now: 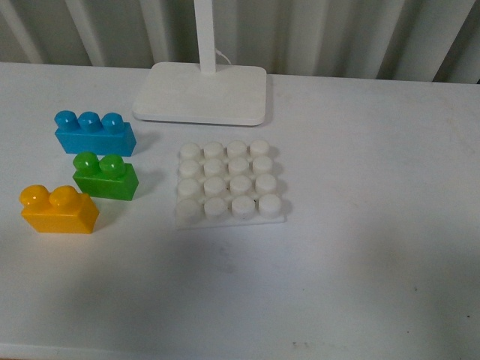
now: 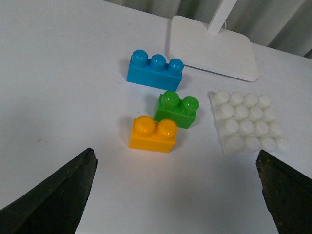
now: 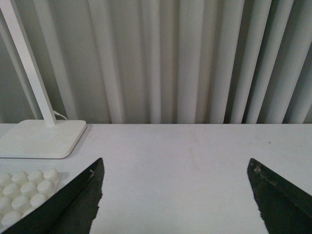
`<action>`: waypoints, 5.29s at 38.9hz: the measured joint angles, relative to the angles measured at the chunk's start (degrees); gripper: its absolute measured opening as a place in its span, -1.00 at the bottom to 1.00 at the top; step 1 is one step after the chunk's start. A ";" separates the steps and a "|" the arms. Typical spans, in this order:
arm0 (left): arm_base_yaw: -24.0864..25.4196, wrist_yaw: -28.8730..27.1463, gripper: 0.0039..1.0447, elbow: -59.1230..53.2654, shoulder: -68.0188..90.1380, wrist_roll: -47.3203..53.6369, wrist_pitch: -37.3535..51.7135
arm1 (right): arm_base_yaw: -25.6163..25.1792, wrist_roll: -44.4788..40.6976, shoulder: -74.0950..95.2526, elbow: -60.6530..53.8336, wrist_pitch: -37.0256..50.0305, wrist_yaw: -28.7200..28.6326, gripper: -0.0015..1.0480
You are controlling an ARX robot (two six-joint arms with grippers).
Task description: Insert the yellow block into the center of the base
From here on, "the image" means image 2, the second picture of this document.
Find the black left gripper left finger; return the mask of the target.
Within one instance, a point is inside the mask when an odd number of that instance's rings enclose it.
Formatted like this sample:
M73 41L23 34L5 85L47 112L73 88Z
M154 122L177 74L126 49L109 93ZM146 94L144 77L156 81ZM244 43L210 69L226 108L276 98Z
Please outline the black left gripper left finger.
M2 234L75 233L93 184L98 160L86 149L0 211Z

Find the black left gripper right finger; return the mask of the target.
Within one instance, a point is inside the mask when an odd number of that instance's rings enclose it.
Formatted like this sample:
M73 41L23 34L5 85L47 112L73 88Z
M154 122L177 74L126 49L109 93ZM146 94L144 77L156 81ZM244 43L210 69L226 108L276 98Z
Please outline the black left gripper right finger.
M266 206L280 234L312 232L312 180L264 150L256 167Z

